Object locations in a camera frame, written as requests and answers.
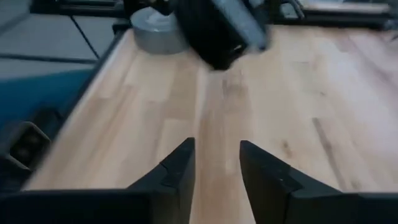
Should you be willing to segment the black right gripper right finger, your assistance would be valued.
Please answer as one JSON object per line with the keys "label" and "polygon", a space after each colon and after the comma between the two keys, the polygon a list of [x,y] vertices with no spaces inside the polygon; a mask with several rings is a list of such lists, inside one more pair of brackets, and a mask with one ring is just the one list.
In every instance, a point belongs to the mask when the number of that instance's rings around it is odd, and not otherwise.
{"label": "black right gripper right finger", "polygon": [[239,160],[256,224],[398,224],[398,192],[341,192],[247,140]]}

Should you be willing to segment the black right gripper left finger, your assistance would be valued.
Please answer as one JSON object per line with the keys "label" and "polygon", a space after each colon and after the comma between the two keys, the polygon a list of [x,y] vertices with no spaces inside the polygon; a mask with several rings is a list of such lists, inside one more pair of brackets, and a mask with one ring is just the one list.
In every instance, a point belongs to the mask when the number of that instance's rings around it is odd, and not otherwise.
{"label": "black right gripper left finger", "polygon": [[195,140],[186,138],[126,189],[26,190],[0,195],[0,224],[189,224]]}

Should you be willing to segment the person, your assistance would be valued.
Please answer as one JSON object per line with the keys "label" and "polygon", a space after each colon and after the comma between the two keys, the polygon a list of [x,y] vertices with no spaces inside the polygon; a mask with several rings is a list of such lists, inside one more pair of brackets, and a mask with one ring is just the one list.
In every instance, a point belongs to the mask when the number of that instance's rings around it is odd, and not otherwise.
{"label": "person", "polygon": [[0,128],[29,118],[41,108],[68,114],[91,75],[90,69],[84,69],[0,80]]}

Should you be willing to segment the grey duct tape roll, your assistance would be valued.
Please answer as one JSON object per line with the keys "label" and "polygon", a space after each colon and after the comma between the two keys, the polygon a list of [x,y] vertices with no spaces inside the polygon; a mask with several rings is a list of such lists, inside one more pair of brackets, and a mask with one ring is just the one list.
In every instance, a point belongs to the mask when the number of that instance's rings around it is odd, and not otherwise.
{"label": "grey duct tape roll", "polygon": [[167,16],[152,7],[145,7],[130,16],[138,47],[147,53],[171,55],[189,48],[174,13]]}

